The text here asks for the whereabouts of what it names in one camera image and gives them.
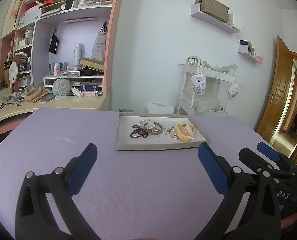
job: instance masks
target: white utility cart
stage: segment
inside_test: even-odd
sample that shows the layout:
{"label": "white utility cart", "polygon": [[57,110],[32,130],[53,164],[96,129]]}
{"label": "white utility cart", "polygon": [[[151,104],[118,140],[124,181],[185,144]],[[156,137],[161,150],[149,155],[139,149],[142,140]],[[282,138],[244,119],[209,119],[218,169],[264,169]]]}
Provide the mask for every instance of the white utility cart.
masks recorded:
{"label": "white utility cart", "polygon": [[[189,89],[193,90],[193,86],[191,83],[191,77],[199,74],[200,72],[202,72],[207,77],[206,90],[208,89],[209,83],[214,83],[214,80],[212,80],[212,79],[215,79],[215,83],[217,83],[216,92],[215,92],[216,97],[218,97],[218,92],[220,90],[221,81],[226,81],[226,82],[230,82],[230,83],[236,81],[236,70],[230,70],[231,73],[219,72],[219,71],[207,68],[207,67],[203,67],[201,59],[199,57],[196,57],[196,56],[188,57],[186,59],[186,64],[185,64],[183,89],[182,89],[181,97],[179,100],[177,114],[180,113],[181,108],[183,108],[188,113],[188,115],[197,115],[198,114],[197,110],[194,108],[194,103],[196,102],[196,96],[195,96],[194,91],[193,91],[192,95],[190,95],[190,96],[187,96],[187,95],[185,96],[185,92],[186,92],[186,90],[189,90]],[[227,99],[227,101],[228,102],[227,102],[225,111],[207,110],[203,113],[226,116],[228,113],[230,99]]]}

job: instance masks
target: door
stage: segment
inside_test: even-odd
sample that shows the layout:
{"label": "door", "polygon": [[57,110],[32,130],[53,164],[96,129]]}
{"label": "door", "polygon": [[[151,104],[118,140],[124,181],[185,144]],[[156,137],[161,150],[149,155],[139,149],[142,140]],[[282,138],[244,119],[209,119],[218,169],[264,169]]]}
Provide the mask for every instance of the door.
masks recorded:
{"label": "door", "polygon": [[264,140],[269,141],[281,118],[290,87],[293,56],[282,39],[277,36],[276,67],[272,90],[266,109],[257,129]]}

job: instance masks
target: floor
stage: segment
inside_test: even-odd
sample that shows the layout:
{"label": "floor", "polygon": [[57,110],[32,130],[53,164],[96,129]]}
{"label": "floor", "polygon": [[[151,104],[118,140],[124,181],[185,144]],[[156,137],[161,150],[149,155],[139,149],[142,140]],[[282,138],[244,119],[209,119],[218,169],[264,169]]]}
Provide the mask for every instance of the floor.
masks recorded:
{"label": "floor", "polygon": [[276,151],[290,157],[297,145],[297,141],[294,139],[294,135],[292,135],[284,132],[280,133],[272,137],[270,143]]}

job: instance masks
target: brown storage basket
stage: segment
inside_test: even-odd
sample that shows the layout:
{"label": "brown storage basket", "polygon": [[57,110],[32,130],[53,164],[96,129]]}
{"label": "brown storage basket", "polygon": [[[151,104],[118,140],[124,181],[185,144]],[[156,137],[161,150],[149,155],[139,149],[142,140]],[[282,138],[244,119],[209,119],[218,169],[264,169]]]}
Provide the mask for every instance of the brown storage basket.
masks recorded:
{"label": "brown storage basket", "polygon": [[196,0],[195,3],[201,3],[201,11],[212,15],[213,17],[227,23],[227,13],[229,7],[217,0]]}

